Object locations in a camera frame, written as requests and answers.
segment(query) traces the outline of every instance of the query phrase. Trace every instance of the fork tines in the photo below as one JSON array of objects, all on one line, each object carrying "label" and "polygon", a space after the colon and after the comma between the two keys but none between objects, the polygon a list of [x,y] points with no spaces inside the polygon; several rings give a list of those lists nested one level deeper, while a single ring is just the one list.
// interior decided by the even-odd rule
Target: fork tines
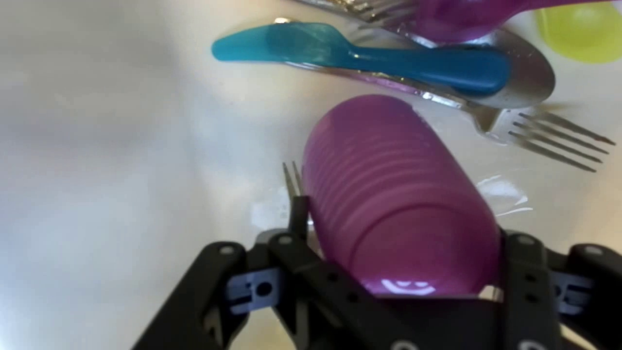
[{"label": "fork tines", "polygon": [[412,16],[416,8],[412,0],[337,0],[337,4],[368,23],[405,20]]},{"label": "fork tines", "polygon": [[584,171],[597,173],[593,165],[603,163],[601,156],[609,154],[603,146],[617,146],[611,138],[552,113],[519,117],[508,132],[519,146]]}]

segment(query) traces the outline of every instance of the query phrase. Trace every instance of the blue handle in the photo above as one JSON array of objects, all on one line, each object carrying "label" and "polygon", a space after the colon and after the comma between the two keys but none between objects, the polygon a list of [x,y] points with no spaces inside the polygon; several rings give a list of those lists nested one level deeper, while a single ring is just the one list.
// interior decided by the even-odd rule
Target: blue handle
[{"label": "blue handle", "polygon": [[265,25],[212,45],[218,60],[269,60],[385,72],[484,97],[506,88],[510,58],[496,49],[446,47],[434,51],[366,49],[323,23]]},{"label": "blue handle", "polygon": [[510,58],[494,49],[401,51],[352,45],[348,57],[344,68],[385,72],[477,97],[498,93],[512,76]]}]

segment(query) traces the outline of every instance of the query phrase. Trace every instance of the screw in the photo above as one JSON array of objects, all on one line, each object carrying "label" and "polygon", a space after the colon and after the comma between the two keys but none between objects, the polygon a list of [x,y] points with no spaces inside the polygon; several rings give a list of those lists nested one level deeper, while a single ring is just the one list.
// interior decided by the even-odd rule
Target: screw
[{"label": "screw", "polygon": [[519,235],[519,243],[521,245],[535,245],[537,241],[533,237],[529,237],[529,235]]},{"label": "screw", "polygon": [[519,342],[519,350],[547,350],[547,346],[535,340],[523,340]]},{"label": "screw", "polygon": [[605,251],[601,247],[597,247],[597,245],[587,245],[584,251],[587,255],[605,255]]},{"label": "screw", "polygon": [[234,255],[236,249],[234,249],[232,245],[224,245],[224,247],[220,247],[220,253],[222,253],[222,255]]},{"label": "screw", "polygon": [[393,342],[391,350],[418,350],[416,344],[409,342],[409,340],[397,340]]},{"label": "screw", "polygon": [[280,245],[292,245],[294,239],[292,239],[290,235],[282,235],[282,237],[278,237],[278,243],[280,243]]}]

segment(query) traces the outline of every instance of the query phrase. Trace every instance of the plastic cup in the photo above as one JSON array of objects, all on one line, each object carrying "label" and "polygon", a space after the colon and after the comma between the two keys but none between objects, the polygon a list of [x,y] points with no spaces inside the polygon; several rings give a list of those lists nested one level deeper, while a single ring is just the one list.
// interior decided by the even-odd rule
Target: plastic cup
[{"label": "plastic cup", "polygon": [[500,232],[475,185],[409,103],[348,99],[308,140],[304,183],[321,249],[377,296],[479,294]]}]

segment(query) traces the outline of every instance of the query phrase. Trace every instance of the table surface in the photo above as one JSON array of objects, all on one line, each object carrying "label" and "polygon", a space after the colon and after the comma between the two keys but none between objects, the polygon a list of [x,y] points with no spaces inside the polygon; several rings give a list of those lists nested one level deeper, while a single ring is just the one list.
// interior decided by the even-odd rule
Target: table surface
[{"label": "table surface", "polygon": [[[500,224],[550,247],[622,251],[622,160],[576,171],[475,132],[465,113],[278,64],[216,62],[208,47],[276,16],[344,20],[290,0],[0,0],[0,350],[131,348],[197,253],[280,226],[280,162],[362,93],[411,101]],[[622,60],[550,58],[564,117],[622,140]],[[269,311],[236,348],[292,348]]]}]

